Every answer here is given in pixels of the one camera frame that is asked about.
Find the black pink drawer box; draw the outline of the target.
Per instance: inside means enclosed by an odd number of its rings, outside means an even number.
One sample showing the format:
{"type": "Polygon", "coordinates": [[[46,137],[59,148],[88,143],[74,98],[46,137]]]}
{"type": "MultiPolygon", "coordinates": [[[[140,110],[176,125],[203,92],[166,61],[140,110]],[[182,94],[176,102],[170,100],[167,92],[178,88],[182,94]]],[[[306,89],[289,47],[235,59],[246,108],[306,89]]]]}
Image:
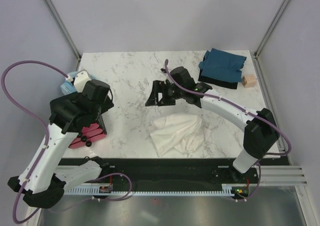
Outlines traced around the black pink drawer box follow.
{"type": "Polygon", "coordinates": [[[107,136],[107,130],[103,117],[99,118],[92,123],[89,127],[84,127],[71,144],[70,149],[78,149],[81,147],[91,147],[93,143],[104,139],[107,136]]]}

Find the white t shirt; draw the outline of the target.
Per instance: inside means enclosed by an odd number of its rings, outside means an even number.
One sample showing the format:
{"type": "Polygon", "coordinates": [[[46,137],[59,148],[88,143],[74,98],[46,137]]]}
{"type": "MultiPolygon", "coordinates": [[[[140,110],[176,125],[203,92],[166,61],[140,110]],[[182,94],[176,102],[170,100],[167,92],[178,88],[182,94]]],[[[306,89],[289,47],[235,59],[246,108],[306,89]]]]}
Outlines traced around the white t shirt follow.
{"type": "Polygon", "coordinates": [[[204,145],[211,135],[211,130],[204,127],[199,116],[181,113],[152,121],[148,130],[160,156],[172,150],[185,155],[193,153],[204,145]]]}

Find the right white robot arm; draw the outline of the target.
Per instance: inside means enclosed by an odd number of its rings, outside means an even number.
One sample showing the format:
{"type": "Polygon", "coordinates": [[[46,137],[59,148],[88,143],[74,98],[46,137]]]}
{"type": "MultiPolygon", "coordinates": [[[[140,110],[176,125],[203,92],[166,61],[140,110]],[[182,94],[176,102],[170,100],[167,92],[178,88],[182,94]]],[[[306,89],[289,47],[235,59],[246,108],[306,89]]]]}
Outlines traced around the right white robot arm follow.
{"type": "Polygon", "coordinates": [[[173,69],[165,81],[154,80],[145,105],[173,106],[178,99],[216,113],[244,133],[243,150],[229,170],[233,182],[242,182],[247,177],[247,171],[267,155],[280,137],[270,110],[254,110],[232,102],[222,97],[212,86],[195,82],[184,67],[173,69]]]}

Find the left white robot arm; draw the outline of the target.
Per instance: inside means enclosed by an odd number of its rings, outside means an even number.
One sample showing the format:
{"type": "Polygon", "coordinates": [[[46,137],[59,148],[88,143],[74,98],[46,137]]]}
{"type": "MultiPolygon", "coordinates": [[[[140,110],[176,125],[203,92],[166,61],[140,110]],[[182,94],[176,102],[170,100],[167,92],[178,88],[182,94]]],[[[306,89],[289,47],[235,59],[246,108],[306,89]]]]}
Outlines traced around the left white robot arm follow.
{"type": "Polygon", "coordinates": [[[109,179],[108,163],[98,156],[64,173],[55,173],[55,169],[81,130],[114,106],[108,96],[110,89],[105,82],[90,80],[82,92],[51,100],[48,134],[25,171],[7,183],[13,191],[23,194],[28,206],[49,209],[70,189],[90,180],[109,179]]]}

